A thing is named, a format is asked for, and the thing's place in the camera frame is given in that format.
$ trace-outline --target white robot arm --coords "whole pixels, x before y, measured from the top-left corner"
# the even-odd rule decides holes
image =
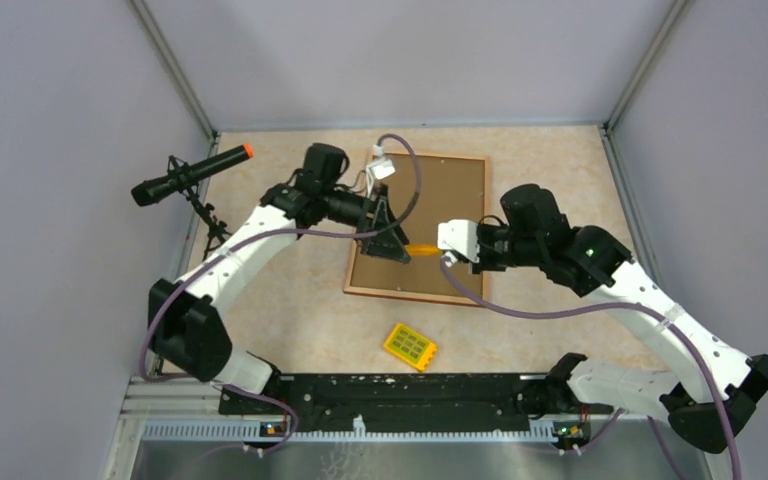
[[[522,185],[503,195],[501,205],[509,224],[497,219],[499,225],[469,220],[439,225],[438,247],[446,252],[445,263],[468,262],[473,273],[537,267],[591,304],[630,303],[659,313],[663,321],[637,310],[608,310],[669,371],[627,368],[567,354],[553,374],[582,403],[651,416],[669,423],[702,450],[722,451],[725,441],[713,395],[724,402],[736,434],[768,390],[768,356],[750,357],[705,329],[608,232],[592,226],[570,228],[548,190]],[[715,392],[708,388],[697,360],[670,331],[671,325],[701,354],[713,375]]]
[[[200,381],[260,393],[276,369],[232,346],[222,314],[273,256],[327,218],[356,227],[351,236],[364,237],[361,254],[410,261],[404,248],[408,239],[390,210],[386,185],[367,196],[352,193],[337,184],[347,167],[343,150],[313,144],[303,167],[286,183],[270,188],[221,248],[175,282],[158,280],[149,293],[148,346]]]

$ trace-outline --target beige floor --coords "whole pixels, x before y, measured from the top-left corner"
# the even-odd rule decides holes
[[[328,130],[223,134],[220,151],[248,142],[255,158],[211,179],[207,199],[234,230],[263,192],[286,181],[313,142],[345,149],[351,183],[365,154],[387,130]],[[523,183],[551,189],[572,225],[600,225],[620,241],[631,237],[594,126],[393,129],[416,150],[488,156],[494,213],[497,199]],[[348,231],[331,222],[320,229]],[[191,266],[201,259],[199,230]],[[412,372],[381,345],[396,322],[439,346],[428,372],[546,371],[566,352],[628,366],[661,363],[605,314],[528,321],[474,307],[346,295],[342,292],[349,240],[304,237],[281,252],[225,312],[237,345],[285,372]],[[507,307],[549,311],[583,304],[531,269],[491,274],[490,299]]]

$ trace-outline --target white connector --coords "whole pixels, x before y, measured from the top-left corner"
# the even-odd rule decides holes
[[[449,220],[437,225],[437,248],[455,252],[478,263],[478,224],[471,220]]]
[[[372,194],[372,186],[376,180],[383,180],[396,173],[393,160],[384,154],[380,145],[372,146],[372,161],[366,165],[366,196]]]

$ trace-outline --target microphone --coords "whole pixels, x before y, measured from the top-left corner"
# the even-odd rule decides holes
[[[167,175],[146,180],[132,188],[131,196],[141,207],[153,205],[175,192],[192,187],[205,178],[216,175],[222,170],[231,168],[253,156],[251,146],[246,143],[198,163],[185,165],[180,170],[173,167],[173,170]]]

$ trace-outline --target yellow object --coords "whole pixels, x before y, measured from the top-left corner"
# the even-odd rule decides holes
[[[412,257],[427,257],[431,255],[440,255],[442,253],[439,248],[437,248],[437,245],[431,245],[431,244],[416,244],[416,245],[405,245],[405,250],[408,252],[408,255]]]
[[[384,342],[384,350],[413,368],[424,372],[437,353],[437,345],[402,323],[390,332]]]

